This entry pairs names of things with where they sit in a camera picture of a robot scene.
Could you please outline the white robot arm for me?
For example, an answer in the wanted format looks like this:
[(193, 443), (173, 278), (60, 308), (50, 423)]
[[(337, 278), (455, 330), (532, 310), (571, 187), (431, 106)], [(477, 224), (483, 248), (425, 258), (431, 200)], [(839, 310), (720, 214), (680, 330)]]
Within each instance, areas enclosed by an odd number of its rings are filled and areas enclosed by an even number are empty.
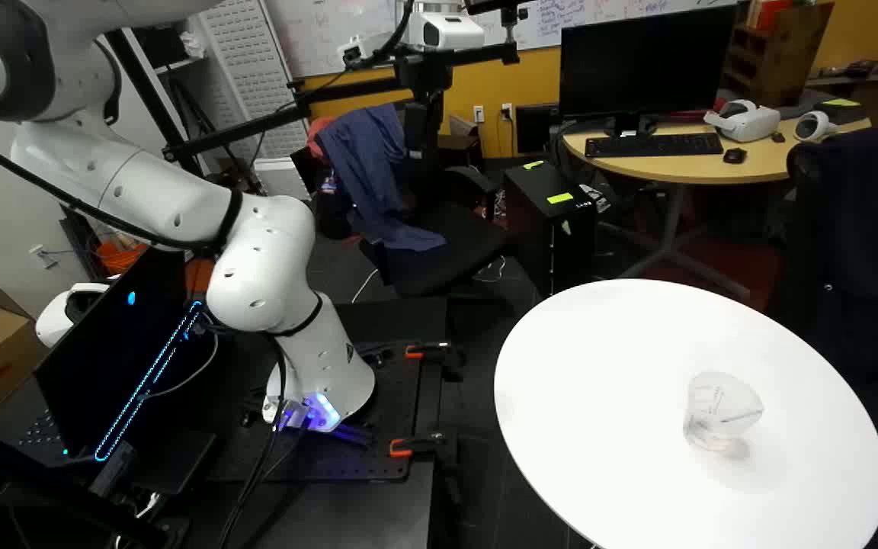
[(69, 204), (178, 248), (213, 254), (209, 313), (269, 332), (282, 352), (262, 393), (262, 421), (333, 434), (376, 393), (333, 298), (309, 285), (312, 208), (195, 176), (118, 136), (108, 106), (122, 70), (105, 37), (182, 23), (220, 0), (0, 0), (0, 122), (9, 161)]

